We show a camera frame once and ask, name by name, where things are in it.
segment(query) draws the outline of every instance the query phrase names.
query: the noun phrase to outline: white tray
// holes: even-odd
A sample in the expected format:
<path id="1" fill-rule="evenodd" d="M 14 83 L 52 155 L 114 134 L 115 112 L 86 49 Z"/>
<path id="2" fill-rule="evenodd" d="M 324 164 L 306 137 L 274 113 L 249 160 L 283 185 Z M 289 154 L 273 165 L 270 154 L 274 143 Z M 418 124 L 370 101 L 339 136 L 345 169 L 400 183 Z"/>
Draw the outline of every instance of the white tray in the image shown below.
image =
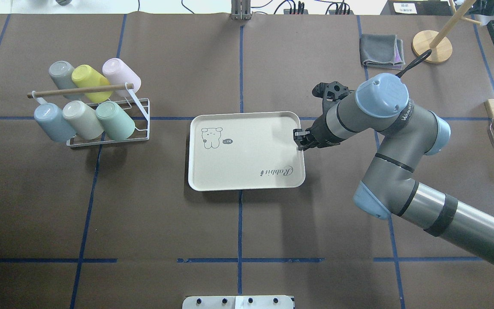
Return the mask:
<path id="1" fill-rule="evenodd" d="M 292 112 L 201 115 L 190 125 L 188 183 L 196 191 L 294 188 L 304 182 L 304 155 Z"/>

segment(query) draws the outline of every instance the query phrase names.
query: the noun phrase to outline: gray towel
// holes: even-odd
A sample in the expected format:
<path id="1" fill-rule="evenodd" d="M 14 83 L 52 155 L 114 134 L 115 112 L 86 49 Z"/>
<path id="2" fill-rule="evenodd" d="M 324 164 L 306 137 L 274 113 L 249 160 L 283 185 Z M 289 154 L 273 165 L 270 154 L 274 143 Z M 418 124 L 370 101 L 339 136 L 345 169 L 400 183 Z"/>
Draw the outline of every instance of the gray towel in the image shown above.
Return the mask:
<path id="1" fill-rule="evenodd" d="M 359 58 L 368 67 L 401 70 L 405 64 L 404 42 L 396 35 L 362 34 Z"/>

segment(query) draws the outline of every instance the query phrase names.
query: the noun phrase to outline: mint green cup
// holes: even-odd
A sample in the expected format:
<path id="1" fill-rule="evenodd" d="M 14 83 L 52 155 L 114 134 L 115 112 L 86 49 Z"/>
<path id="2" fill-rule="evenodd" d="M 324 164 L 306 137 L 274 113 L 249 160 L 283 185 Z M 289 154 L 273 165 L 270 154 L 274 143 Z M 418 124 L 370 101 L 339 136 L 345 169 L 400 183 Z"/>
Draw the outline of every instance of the mint green cup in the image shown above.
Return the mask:
<path id="1" fill-rule="evenodd" d="M 135 122 L 116 102 L 108 100 L 96 108 L 96 118 L 106 135 L 114 141 L 128 139 L 135 131 Z"/>

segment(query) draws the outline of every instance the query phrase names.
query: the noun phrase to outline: blue joint cap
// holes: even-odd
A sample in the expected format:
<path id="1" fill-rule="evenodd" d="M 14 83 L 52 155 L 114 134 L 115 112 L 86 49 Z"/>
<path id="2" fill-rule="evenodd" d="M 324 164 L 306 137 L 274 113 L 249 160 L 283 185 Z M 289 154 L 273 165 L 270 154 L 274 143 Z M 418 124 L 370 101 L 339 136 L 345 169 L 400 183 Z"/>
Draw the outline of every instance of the blue joint cap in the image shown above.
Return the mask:
<path id="1" fill-rule="evenodd" d="M 357 207 L 361 208 L 369 215 L 373 215 L 382 220 L 387 220 L 390 217 L 390 211 L 384 207 L 363 182 L 359 182 L 359 186 L 353 195 L 353 202 Z"/>
<path id="2" fill-rule="evenodd" d="M 409 101 L 409 92 L 400 78 L 380 73 L 363 82 L 355 91 L 355 103 L 365 114 L 375 118 L 398 115 Z"/>
<path id="3" fill-rule="evenodd" d="M 424 153 L 427 156 L 431 156 L 440 152 L 441 148 L 447 145 L 447 143 L 449 142 L 449 138 L 451 137 L 451 127 L 449 127 L 449 123 L 441 119 L 438 115 L 436 115 L 436 113 L 432 111 L 430 112 L 434 115 L 437 121 L 437 137 L 432 148 Z"/>

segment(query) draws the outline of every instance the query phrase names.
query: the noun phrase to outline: white floor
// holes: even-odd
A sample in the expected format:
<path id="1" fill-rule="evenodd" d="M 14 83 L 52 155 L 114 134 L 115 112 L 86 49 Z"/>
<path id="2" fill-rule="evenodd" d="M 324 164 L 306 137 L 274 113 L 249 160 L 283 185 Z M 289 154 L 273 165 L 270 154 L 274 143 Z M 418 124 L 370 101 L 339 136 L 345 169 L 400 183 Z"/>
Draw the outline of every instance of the white floor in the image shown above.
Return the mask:
<path id="1" fill-rule="evenodd" d="M 251 6 L 263 6 L 270 0 L 252 0 Z M 272 2 L 262 9 L 253 9 L 273 14 L 282 0 Z M 349 0 L 351 10 L 358 15 L 379 15 L 386 0 Z M 140 0 L 140 10 L 157 14 L 189 14 L 181 0 Z M 195 13 L 230 12 L 231 0 L 184 0 L 184 5 Z M 317 0 L 304 0 L 304 8 L 310 14 L 324 14 L 329 3 Z M 139 7 L 138 0 L 72 0 L 67 6 L 59 6 L 55 0 L 0 0 L 0 14 L 124 14 L 134 12 Z"/>

